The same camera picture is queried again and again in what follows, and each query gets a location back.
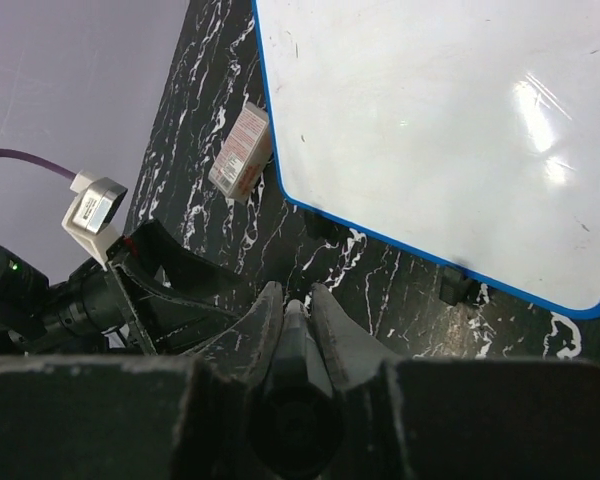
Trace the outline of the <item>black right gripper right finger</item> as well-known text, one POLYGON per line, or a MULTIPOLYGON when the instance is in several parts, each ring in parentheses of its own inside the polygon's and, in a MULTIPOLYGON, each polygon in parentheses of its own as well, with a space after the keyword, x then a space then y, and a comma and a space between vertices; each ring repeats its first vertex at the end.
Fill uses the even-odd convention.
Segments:
POLYGON ((365 383, 384 361, 395 360, 395 353, 351 319, 326 286, 315 283, 311 296, 310 323, 337 390, 365 383))

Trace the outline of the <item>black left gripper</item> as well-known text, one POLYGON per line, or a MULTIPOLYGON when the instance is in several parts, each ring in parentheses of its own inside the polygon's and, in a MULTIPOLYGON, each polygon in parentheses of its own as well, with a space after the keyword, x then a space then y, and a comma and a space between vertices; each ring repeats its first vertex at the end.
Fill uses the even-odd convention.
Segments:
POLYGON ((214 298, 242 278, 194 254, 158 220, 116 244, 104 266, 90 259, 69 277, 69 331, 78 338, 129 330, 124 351, 189 350, 234 324, 214 298))

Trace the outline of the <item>blue framed whiteboard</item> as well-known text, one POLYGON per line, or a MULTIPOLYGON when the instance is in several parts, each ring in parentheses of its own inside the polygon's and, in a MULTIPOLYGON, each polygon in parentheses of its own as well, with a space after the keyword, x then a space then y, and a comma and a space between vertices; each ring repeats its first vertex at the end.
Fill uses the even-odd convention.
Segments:
POLYGON ((600 1, 257 1, 285 197, 600 317, 600 1))

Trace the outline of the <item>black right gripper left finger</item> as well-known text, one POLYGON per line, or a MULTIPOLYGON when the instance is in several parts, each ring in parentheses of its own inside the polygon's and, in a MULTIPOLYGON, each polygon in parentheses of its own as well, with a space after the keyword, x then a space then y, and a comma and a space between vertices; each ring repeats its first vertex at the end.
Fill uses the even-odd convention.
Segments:
POLYGON ((242 318, 199 351, 199 386, 258 387, 278 343, 282 316, 282 286, 270 281, 242 318))

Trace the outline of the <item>black capped whiteboard marker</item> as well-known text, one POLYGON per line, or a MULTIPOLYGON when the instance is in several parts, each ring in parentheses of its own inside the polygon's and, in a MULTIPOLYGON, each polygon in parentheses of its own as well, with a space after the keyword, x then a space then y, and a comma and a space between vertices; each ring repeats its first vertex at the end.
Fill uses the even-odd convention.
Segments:
POLYGON ((291 300, 286 306, 269 377, 275 389, 311 387, 326 398, 333 397, 333 385, 310 328, 308 312, 299 300, 291 300))

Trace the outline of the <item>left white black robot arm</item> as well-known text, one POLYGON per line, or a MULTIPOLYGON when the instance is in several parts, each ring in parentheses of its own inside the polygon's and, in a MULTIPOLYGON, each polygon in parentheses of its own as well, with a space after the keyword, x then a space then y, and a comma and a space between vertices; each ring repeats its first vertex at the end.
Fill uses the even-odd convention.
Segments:
POLYGON ((141 224, 56 285, 0 246, 0 355, 177 355, 237 314, 212 304, 238 274, 184 248, 157 220, 141 224))

